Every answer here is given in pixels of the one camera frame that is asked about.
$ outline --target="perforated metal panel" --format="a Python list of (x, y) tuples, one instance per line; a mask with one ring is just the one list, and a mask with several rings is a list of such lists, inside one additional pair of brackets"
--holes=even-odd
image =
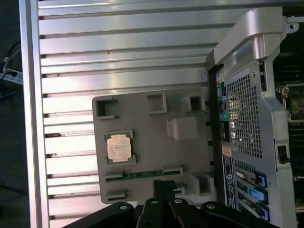
[(249, 172), (255, 172), (256, 171), (255, 166), (250, 165), (250, 164), (248, 164), (246, 162), (243, 162), (243, 161), (235, 160), (235, 165), (244, 169), (244, 170), (247, 170)]
[(257, 88), (245, 75), (227, 85), (232, 148), (240, 153), (262, 158), (257, 110)]

